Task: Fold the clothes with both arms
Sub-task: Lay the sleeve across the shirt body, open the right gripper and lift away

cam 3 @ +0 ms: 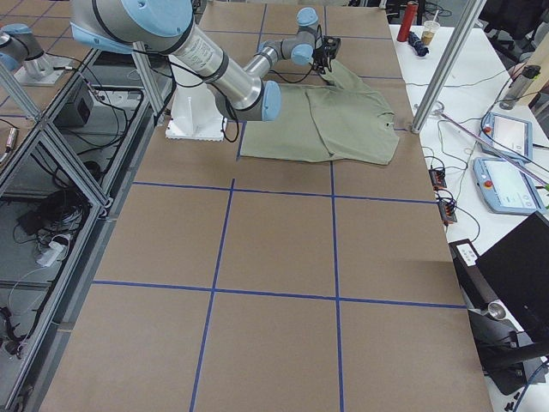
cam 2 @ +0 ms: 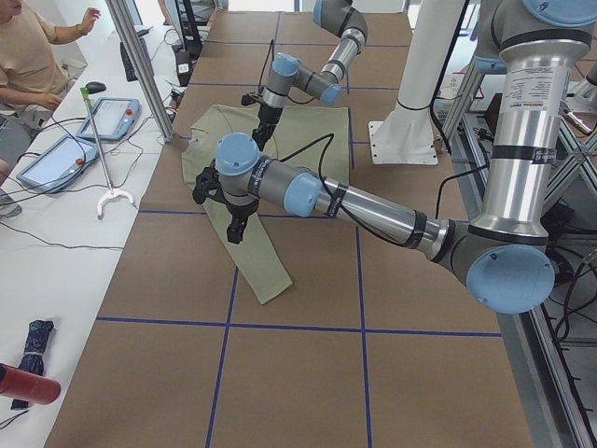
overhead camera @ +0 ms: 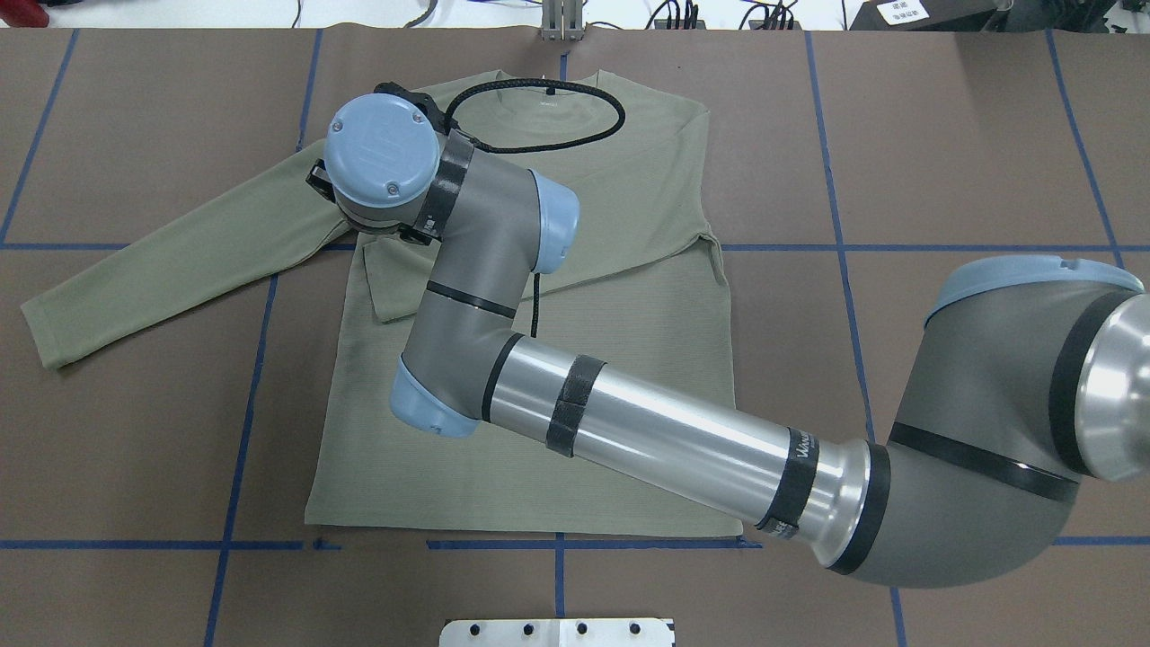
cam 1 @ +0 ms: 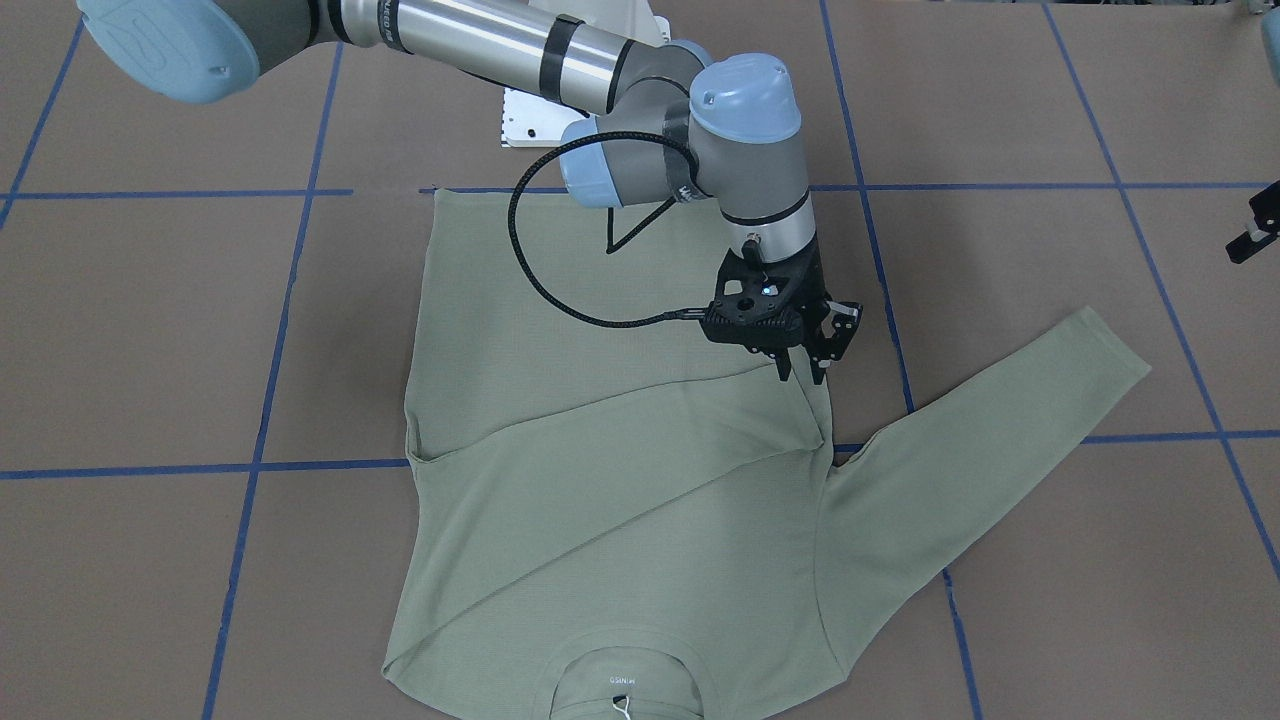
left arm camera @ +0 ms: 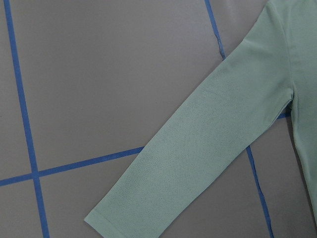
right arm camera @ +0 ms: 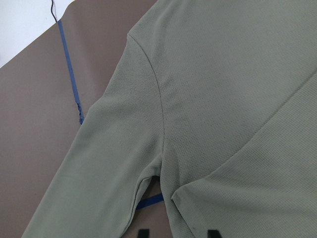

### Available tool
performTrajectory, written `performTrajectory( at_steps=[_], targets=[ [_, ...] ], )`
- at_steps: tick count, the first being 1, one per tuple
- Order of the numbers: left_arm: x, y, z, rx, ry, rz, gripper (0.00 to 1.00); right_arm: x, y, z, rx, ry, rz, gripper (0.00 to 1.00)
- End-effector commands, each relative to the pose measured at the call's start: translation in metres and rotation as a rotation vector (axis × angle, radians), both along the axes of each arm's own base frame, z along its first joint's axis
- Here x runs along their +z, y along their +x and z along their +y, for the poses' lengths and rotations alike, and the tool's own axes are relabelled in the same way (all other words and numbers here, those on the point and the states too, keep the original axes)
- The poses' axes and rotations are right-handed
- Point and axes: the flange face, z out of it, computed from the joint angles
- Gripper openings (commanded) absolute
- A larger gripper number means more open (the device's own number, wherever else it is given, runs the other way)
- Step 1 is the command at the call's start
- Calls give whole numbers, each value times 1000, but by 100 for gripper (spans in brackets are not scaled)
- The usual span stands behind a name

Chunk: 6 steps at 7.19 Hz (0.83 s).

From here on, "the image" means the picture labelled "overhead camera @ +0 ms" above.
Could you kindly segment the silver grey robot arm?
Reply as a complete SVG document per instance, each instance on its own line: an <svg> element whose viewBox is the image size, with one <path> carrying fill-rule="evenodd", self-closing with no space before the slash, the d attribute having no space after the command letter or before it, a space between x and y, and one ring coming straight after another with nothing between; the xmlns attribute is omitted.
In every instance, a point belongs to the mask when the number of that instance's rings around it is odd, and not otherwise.
<svg viewBox="0 0 1150 647"><path fill-rule="evenodd" d="M1147 473L1147 292L1107 263L963 265L887 442L734 406L730 290L702 211L708 111L646 87L499 90L334 114L350 262L312 524L724 536L862 581L1014 570L1084 476Z"/></svg>

